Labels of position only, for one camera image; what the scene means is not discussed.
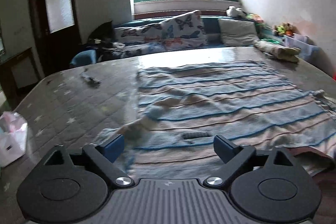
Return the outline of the blue striped knit garment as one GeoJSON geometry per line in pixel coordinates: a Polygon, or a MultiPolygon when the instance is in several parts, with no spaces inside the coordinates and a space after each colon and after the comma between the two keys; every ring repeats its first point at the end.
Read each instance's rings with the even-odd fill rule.
{"type": "Polygon", "coordinates": [[[257,61],[141,68],[136,119],[116,165],[133,178],[205,178],[222,166],[216,135],[259,150],[287,148],[315,175],[335,166],[335,105],[257,61]]]}

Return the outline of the grey quilted star table cover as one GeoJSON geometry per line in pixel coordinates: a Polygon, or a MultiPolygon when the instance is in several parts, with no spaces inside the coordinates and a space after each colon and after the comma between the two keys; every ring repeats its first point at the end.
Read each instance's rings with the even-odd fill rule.
{"type": "Polygon", "coordinates": [[[303,90],[322,89],[335,97],[335,81],[313,65],[283,63],[253,47],[175,51],[107,61],[59,72],[43,79],[21,101],[16,111],[28,122],[26,153],[1,170],[1,223],[23,223],[16,192],[40,159],[56,144],[79,148],[105,128],[135,120],[135,78],[138,68],[179,67],[187,64],[258,60],[274,67],[303,90]],[[89,87],[80,77],[101,82],[89,87]]]}

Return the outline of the small black metal tool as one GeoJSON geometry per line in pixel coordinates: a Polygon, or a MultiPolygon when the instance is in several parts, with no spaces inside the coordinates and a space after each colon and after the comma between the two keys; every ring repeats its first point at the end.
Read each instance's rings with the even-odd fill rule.
{"type": "Polygon", "coordinates": [[[85,68],[84,71],[80,73],[80,77],[89,87],[97,88],[101,84],[99,80],[88,74],[88,68],[85,68]]]}

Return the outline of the white pink plastic bag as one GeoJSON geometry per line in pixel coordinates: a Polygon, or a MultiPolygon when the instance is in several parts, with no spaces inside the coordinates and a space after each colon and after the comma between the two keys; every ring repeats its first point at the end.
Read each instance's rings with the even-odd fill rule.
{"type": "Polygon", "coordinates": [[[1,115],[0,161],[1,168],[18,160],[26,152],[28,124],[16,112],[4,111],[1,115]]]}

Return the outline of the black bag on sofa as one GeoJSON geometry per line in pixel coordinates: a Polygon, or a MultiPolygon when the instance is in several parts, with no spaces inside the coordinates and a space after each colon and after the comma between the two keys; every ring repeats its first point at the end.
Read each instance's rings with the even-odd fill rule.
{"type": "Polygon", "coordinates": [[[95,50],[98,63],[121,59],[123,45],[118,44],[113,21],[98,26],[88,37],[86,47],[95,50]]]}

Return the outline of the long butterfly print cushion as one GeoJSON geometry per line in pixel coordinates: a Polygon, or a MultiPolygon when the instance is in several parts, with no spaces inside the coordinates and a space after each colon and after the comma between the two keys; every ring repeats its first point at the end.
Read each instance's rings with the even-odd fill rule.
{"type": "Polygon", "coordinates": [[[123,45],[122,59],[166,51],[161,41],[162,27],[159,23],[139,27],[119,27],[114,30],[118,44],[123,45]]]}

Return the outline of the folded yellow floral blanket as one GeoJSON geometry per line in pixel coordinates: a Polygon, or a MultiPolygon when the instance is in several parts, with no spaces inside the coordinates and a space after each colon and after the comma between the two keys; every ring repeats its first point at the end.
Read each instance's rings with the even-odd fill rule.
{"type": "Polygon", "coordinates": [[[299,48],[284,47],[281,44],[274,44],[264,40],[255,40],[252,45],[259,51],[273,56],[275,59],[287,61],[290,63],[299,62],[298,56],[301,53],[299,48]]]}

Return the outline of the blue sofa bench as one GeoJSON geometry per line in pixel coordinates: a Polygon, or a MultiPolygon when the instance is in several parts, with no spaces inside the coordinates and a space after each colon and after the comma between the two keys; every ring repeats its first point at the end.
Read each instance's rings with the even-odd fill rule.
{"type": "Polygon", "coordinates": [[[82,67],[168,51],[228,47],[228,43],[222,42],[219,25],[221,19],[228,19],[228,16],[201,16],[201,33],[205,36],[202,42],[194,42],[185,34],[178,36],[172,25],[164,30],[160,24],[170,20],[169,17],[134,20],[116,26],[112,22],[106,22],[90,34],[80,52],[72,58],[70,66],[82,67]]]}

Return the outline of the grey plain pillow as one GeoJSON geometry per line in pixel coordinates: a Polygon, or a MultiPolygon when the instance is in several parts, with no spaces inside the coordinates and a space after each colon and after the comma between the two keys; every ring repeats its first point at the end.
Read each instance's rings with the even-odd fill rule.
{"type": "Polygon", "coordinates": [[[228,47],[250,46],[259,40],[255,23],[245,20],[218,19],[221,41],[228,47]]]}

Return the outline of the green plastic bowl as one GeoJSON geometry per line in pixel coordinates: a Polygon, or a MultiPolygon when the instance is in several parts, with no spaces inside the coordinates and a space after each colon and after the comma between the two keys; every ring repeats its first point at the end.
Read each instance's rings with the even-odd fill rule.
{"type": "Polygon", "coordinates": [[[272,44],[279,44],[281,45],[282,43],[279,42],[278,40],[275,39],[269,39],[269,38],[263,38],[262,41],[268,42],[268,43],[272,43],[272,44]]]}

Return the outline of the dark wooden cabinet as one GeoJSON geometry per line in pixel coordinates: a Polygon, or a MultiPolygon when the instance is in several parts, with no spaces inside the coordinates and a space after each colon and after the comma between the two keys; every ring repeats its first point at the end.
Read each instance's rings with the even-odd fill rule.
{"type": "Polygon", "coordinates": [[[41,80],[31,47],[1,61],[1,88],[11,110],[14,110],[41,80]]]}

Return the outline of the dark wooden door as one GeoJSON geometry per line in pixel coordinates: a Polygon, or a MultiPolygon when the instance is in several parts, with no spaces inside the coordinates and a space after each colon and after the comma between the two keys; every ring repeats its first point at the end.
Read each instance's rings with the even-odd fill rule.
{"type": "Polygon", "coordinates": [[[29,10],[43,73],[68,69],[81,45],[75,0],[29,0],[29,10]]]}

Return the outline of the upright butterfly print pillow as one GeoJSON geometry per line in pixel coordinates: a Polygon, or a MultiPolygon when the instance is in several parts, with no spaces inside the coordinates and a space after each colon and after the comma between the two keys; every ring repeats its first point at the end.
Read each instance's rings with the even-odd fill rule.
{"type": "Polygon", "coordinates": [[[199,10],[164,20],[160,26],[161,41],[167,51],[195,49],[208,44],[199,10]]]}

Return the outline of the clear plastic storage box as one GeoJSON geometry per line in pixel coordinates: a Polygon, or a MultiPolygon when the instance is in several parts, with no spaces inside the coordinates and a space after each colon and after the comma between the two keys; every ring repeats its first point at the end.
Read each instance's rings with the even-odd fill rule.
{"type": "Polygon", "coordinates": [[[308,36],[300,34],[293,34],[292,36],[284,36],[284,46],[290,48],[299,48],[299,58],[308,63],[313,63],[318,52],[319,47],[314,45],[308,36]]]}

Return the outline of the colourful plush toy pile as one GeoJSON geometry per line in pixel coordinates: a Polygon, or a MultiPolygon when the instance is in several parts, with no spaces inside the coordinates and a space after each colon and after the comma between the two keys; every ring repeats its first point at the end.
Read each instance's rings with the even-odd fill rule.
{"type": "Polygon", "coordinates": [[[273,34],[276,36],[293,36],[294,34],[294,25],[290,23],[282,23],[279,26],[273,26],[273,34]]]}

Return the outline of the orange green plush toy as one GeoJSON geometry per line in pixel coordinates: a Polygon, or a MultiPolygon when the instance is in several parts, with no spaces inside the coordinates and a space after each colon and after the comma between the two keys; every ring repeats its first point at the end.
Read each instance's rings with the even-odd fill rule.
{"type": "Polygon", "coordinates": [[[256,23],[260,23],[260,24],[264,23],[264,20],[262,19],[262,17],[257,15],[257,14],[248,13],[246,15],[246,18],[251,19],[251,20],[255,21],[256,23]]]}

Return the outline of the white plush toy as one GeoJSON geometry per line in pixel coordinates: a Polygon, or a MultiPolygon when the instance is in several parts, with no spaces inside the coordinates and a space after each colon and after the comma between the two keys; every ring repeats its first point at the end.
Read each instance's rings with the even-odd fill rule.
{"type": "Polygon", "coordinates": [[[245,18],[246,13],[243,11],[241,7],[229,6],[226,10],[227,16],[231,18],[245,18]]]}

